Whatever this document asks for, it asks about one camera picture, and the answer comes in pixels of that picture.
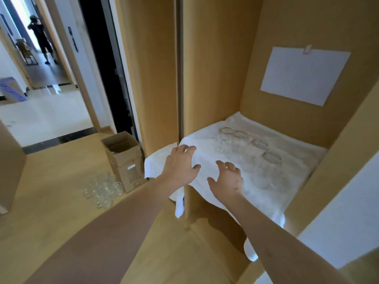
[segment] person's right hand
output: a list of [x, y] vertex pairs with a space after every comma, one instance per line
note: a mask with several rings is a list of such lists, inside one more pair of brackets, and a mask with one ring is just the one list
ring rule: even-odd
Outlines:
[[216, 161], [220, 174], [217, 181], [212, 177], [208, 177], [209, 188], [213, 195], [222, 204], [236, 194], [243, 195], [243, 179], [241, 177], [241, 171], [236, 168], [231, 162]]

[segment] bare arm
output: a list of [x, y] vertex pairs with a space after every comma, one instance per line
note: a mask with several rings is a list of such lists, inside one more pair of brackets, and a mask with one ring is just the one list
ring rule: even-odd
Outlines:
[[168, 197], [197, 176], [200, 165], [191, 166], [195, 150], [174, 148], [158, 178], [86, 225], [26, 283], [119, 284]]
[[215, 197], [235, 216], [274, 284], [349, 283], [313, 250], [271, 221], [242, 195], [241, 171], [216, 162], [220, 175], [208, 178]]

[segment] white paper sheet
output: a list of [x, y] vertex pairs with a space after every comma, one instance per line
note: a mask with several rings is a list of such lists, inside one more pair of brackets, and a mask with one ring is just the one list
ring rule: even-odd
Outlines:
[[261, 90], [323, 106], [350, 52], [273, 47]]

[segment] person in black clothing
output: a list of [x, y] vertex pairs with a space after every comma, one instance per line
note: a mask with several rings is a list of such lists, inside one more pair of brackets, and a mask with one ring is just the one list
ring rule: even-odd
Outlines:
[[38, 44], [41, 48], [42, 53], [44, 54], [46, 58], [46, 65], [50, 65], [49, 59], [47, 58], [47, 51], [50, 53], [51, 57], [53, 58], [54, 62], [58, 64], [58, 61], [54, 57], [54, 51], [51, 47], [49, 40], [47, 39], [44, 31], [44, 25], [38, 23], [38, 18], [34, 15], [30, 16], [31, 23], [28, 26], [29, 30], [33, 30], [34, 34], [36, 35]]

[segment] wooden cabinet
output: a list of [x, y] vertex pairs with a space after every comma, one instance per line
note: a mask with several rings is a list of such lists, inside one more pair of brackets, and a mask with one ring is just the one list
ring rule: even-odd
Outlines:
[[[115, 1], [147, 156], [237, 111], [328, 148], [285, 212], [298, 235], [379, 149], [379, 0]], [[352, 52], [324, 106], [260, 91], [272, 47], [309, 44]], [[233, 282], [264, 271], [239, 225], [190, 186], [185, 218]]]

